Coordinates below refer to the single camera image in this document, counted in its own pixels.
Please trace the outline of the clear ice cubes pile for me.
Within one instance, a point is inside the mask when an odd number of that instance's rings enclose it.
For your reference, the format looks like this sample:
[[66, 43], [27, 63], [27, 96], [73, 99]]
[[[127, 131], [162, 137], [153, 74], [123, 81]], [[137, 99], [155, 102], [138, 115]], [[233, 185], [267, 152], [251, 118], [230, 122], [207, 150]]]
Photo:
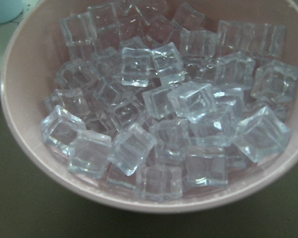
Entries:
[[224, 187], [283, 152], [298, 68], [280, 61], [286, 26], [221, 20], [183, 3], [115, 0], [60, 21], [71, 59], [44, 100], [43, 142], [87, 180], [164, 202]]

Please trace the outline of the light blue cup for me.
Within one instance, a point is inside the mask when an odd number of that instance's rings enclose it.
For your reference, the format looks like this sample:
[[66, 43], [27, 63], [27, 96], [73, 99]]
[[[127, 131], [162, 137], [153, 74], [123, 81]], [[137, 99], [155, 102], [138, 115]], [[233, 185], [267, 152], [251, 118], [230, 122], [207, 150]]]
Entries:
[[15, 19], [22, 11], [22, 0], [0, 0], [0, 24]]

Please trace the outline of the pink bowl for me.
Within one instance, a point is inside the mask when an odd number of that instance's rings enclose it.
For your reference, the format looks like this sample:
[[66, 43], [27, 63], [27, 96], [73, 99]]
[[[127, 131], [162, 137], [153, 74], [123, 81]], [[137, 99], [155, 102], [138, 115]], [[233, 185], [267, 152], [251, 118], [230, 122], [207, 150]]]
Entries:
[[[225, 189], [194, 189], [182, 198], [156, 203], [139, 200], [129, 191], [103, 181], [86, 183], [69, 173], [63, 160], [42, 142], [40, 123], [46, 117], [43, 99], [53, 90], [59, 67], [69, 59], [59, 20], [82, 13], [93, 0], [42, 0], [21, 21], [7, 47], [0, 74], [2, 110], [19, 146], [43, 172], [73, 192], [108, 206], [137, 212], [181, 213], [215, 208], [245, 198], [283, 176], [298, 162], [298, 83], [296, 99], [286, 119], [293, 134], [285, 152], [263, 159], [244, 172], [229, 176]], [[298, 67], [298, 5], [293, 0], [192, 0], [210, 19], [287, 26], [282, 60]]]

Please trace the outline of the beige serving tray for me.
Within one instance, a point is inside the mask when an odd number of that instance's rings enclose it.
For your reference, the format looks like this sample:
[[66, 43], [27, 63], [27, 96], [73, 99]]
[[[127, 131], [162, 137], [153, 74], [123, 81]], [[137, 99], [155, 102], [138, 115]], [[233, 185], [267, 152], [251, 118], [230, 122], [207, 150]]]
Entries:
[[15, 19], [0, 24], [0, 70], [2, 68], [3, 56], [8, 43], [20, 24], [20, 22], [33, 10], [33, 8], [39, 3], [39, 0], [24, 0], [23, 10]]

